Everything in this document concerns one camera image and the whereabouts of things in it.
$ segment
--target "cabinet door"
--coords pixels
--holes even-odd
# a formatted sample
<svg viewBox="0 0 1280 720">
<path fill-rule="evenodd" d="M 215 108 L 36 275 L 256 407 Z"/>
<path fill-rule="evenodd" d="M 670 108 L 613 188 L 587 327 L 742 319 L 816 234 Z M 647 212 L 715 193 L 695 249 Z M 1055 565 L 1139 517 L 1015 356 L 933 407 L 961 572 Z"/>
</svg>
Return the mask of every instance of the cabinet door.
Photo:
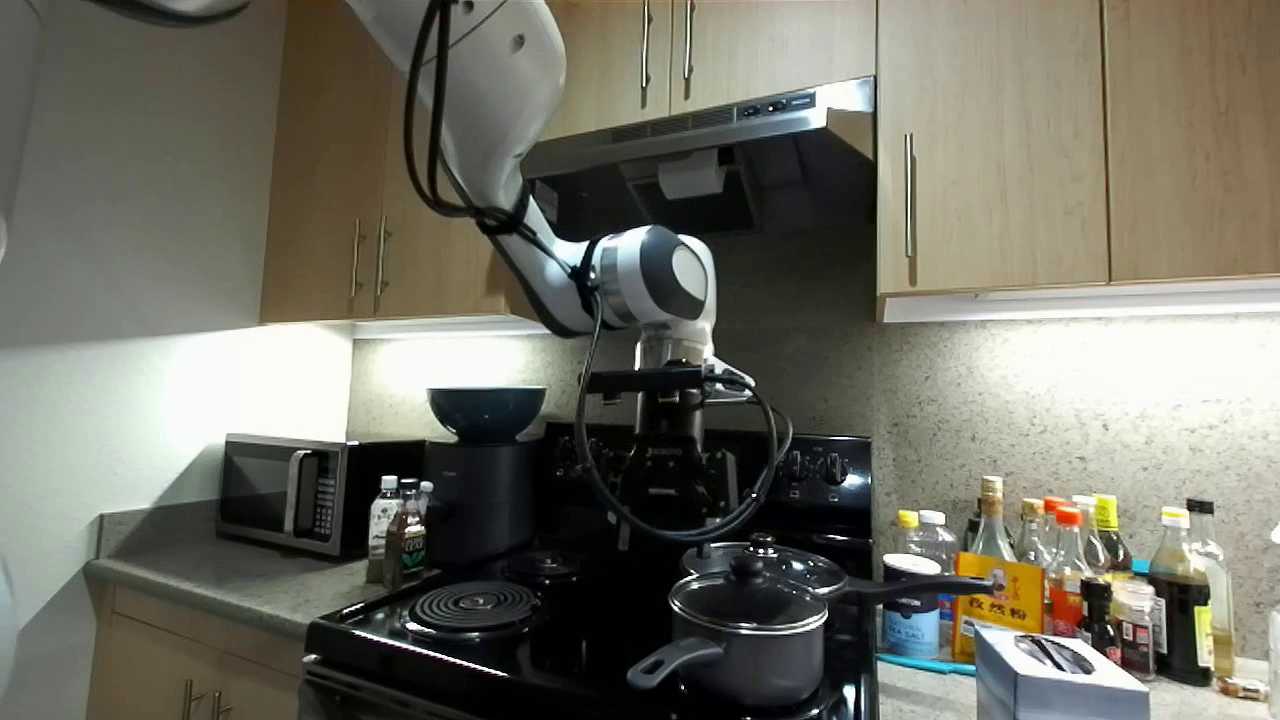
<svg viewBox="0 0 1280 720">
<path fill-rule="evenodd" d="M 93 720 L 197 720 L 215 706 L 215 662 L 188 639 L 129 622 L 105 622 L 93 669 Z"/>
<path fill-rule="evenodd" d="M 548 0 L 568 78 L 542 136 L 669 118 L 670 0 Z"/>
<path fill-rule="evenodd" d="M 391 70 L 345 0 L 291 0 L 276 108 L 265 319 L 351 317 L 381 225 Z"/>
<path fill-rule="evenodd" d="M 385 208 L 373 249 L 373 314 L 391 317 L 492 317 L 502 290 L 492 283 L 492 245 L 470 219 L 436 218 L 409 180 L 403 142 L 385 146 Z"/>
<path fill-rule="evenodd" d="M 215 720 L 291 720 L 300 714 L 300 680 L 256 664 L 221 664 L 225 697 Z"/>
<path fill-rule="evenodd" d="M 677 0 L 670 113 L 874 72 L 874 0 Z"/>
<path fill-rule="evenodd" d="M 1114 279 L 1280 272 L 1280 5 L 1105 9 Z"/>
<path fill-rule="evenodd" d="M 879 292 L 1106 279 L 1100 0 L 879 5 Z"/>
</svg>

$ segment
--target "dark bowl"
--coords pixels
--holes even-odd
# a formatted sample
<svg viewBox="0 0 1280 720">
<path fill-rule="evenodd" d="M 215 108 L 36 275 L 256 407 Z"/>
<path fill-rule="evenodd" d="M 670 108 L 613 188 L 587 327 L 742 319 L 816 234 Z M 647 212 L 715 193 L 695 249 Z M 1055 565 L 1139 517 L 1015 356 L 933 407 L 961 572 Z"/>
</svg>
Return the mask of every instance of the dark bowl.
<svg viewBox="0 0 1280 720">
<path fill-rule="evenodd" d="M 508 386 L 508 387 L 427 387 L 427 403 L 458 443 L 514 443 L 514 438 L 542 407 L 548 387 Z"/>
</svg>

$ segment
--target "stove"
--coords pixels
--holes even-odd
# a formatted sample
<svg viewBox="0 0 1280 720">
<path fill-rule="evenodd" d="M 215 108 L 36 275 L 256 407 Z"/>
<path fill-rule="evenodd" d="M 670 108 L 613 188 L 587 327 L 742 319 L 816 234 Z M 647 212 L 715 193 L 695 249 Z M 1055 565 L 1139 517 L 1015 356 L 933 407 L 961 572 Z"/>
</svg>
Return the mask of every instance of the stove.
<svg viewBox="0 0 1280 720">
<path fill-rule="evenodd" d="M 608 474 L 629 428 L 593 428 Z M 758 434 L 705 434 L 733 452 L 741 478 L 768 459 Z M 768 505 L 742 532 L 831 558 L 871 578 L 871 447 L 861 438 L 796 438 Z M 636 694 L 624 674 L 670 639 L 669 588 L 681 581 L 670 546 L 624 535 L 585 484 L 568 428 L 538 441 L 536 541 L 477 568 L 440 568 L 373 604 L 307 629 L 305 715 L 314 720 L 871 720 L 871 611 L 834 604 L 822 638 L 822 684 L 791 710 L 737 710 L 681 680 Z"/>
</svg>

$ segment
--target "kitchen counter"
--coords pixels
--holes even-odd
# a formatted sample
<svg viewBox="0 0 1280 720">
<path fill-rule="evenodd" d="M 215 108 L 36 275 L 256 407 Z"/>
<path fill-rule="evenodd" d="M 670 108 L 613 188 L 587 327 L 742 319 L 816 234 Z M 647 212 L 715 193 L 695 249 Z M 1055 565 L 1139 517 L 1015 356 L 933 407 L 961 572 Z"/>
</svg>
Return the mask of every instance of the kitchen counter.
<svg viewBox="0 0 1280 720">
<path fill-rule="evenodd" d="M 93 581 L 305 638 L 307 622 L 381 598 L 365 559 L 318 559 L 215 535 L 211 505 L 101 517 Z"/>
<path fill-rule="evenodd" d="M 365 559 L 314 559 L 258 546 L 221 541 L 211 505 L 110 513 L 101 522 L 101 554 L 86 578 L 130 585 L 226 622 L 305 638 L 307 622 L 385 588 L 365 585 Z M 1263 664 L 1238 662 L 1238 674 L 1263 680 Z M 933 675 L 879 664 L 882 720 L 976 715 L 970 675 Z M 1228 699 L 1208 687 L 1150 684 L 1154 720 L 1267 720 L 1267 706 Z"/>
</svg>

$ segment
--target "tile backsplash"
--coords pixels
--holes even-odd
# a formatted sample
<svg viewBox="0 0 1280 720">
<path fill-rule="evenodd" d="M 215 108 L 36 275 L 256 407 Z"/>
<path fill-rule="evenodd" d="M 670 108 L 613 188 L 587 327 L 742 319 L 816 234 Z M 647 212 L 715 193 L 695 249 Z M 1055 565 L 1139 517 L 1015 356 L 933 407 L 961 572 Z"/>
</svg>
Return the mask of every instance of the tile backsplash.
<svg viewBox="0 0 1280 720">
<path fill-rule="evenodd" d="M 1013 500 L 1114 494 L 1132 550 L 1150 554 L 1158 505 L 1213 496 L 1243 651 L 1263 657 L 1280 317 L 879 327 L 871 229 L 713 249 L 720 356 L 801 434 L 871 438 L 879 522 L 928 505 L 961 530 L 976 480 L 1004 474 Z M 568 415 L 581 360 L 585 339 L 360 345 L 351 434 L 440 438 L 425 387 L 454 379 L 548 386 L 548 415 Z"/>
</svg>

